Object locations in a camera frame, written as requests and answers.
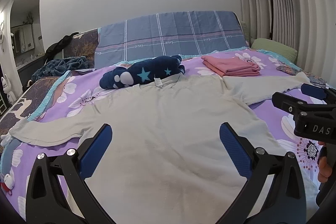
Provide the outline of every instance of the shirt sleeve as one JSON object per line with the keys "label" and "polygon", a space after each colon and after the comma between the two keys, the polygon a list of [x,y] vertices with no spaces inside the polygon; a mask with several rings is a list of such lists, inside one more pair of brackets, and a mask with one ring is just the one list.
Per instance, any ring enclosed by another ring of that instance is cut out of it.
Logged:
{"label": "shirt sleeve", "polygon": [[303,83],[310,84],[304,72],[299,72],[295,76],[224,76],[223,81],[227,93],[247,105],[270,99],[275,92],[299,88]]}
{"label": "shirt sleeve", "polygon": [[17,122],[9,134],[22,142],[43,147],[60,145],[71,138],[92,137],[102,126],[100,113],[94,105],[86,105],[73,116],[51,122],[28,121],[26,118]]}

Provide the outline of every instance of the screw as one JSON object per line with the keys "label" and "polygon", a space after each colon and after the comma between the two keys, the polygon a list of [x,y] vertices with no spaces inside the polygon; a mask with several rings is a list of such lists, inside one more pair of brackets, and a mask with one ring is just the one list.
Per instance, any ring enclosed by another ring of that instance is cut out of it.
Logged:
{"label": "screw", "polygon": [[44,153],[39,153],[38,155],[37,155],[37,159],[38,160],[41,160],[41,159],[43,159],[44,158]]}
{"label": "screw", "polygon": [[288,152],[287,153],[288,157],[290,157],[291,159],[295,158],[295,154],[293,152]]}
{"label": "screw", "polygon": [[261,148],[261,147],[257,147],[256,150],[258,155],[263,155],[265,154],[265,149]]}
{"label": "screw", "polygon": [[74,155],[75,153],[76,153],[76,150],[73,149],[73,148],[70,148],[70,149],[67,151],[67,155],[68,155],[68,156],[72,156],[72,155]]}

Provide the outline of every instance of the folded pink cloth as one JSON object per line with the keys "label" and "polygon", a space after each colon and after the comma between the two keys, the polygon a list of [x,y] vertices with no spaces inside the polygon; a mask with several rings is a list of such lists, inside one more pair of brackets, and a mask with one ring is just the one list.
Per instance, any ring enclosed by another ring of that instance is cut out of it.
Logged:
{"label": "folded pink cloth", "polygon": [[234,58],[215,58],[212,56],[202,56],[203,64],[220,76],[256,76],[260,75],[260,67],[253,62],[247,62]]}

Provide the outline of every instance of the towel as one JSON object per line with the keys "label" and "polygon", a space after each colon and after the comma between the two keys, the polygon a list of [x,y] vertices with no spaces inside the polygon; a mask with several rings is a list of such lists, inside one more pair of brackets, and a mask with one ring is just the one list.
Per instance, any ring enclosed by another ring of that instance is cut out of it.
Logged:
{"label": "towel", "polygon": [[68,70],[88,69],[89,61],[85,56],[69,57],[49,61],[42,68],[34,72],[31,77],[33,83],[47,76],[62,76]]}
{"label": "towel", "polygon": [[202,56],[203,64],[220,76],[256,76],[260,75],[260,67],[238,57],[222,59],[212,56]]}

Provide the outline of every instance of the finger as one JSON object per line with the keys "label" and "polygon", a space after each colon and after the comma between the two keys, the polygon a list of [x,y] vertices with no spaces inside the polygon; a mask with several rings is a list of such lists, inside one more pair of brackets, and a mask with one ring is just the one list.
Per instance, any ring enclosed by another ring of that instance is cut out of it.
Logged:
{"label": "finger", "polygon": [[319,173],[319,174],[317,175],[317,179],[318,179],[319,182],[322,182],[322,183],[328,181],[328,178],[326,178],[325,176],[323,176],[321,173]]}
{"label": "finger", "polygon": [[319,160],[319,169],[323,169],[327,165],[327,157],[322,157]]}
{"label": "finger", "polygon": [[331,176],[333,169],[328,165],[327,157],[323,157],[319,161],[320,174],[328,178]]}

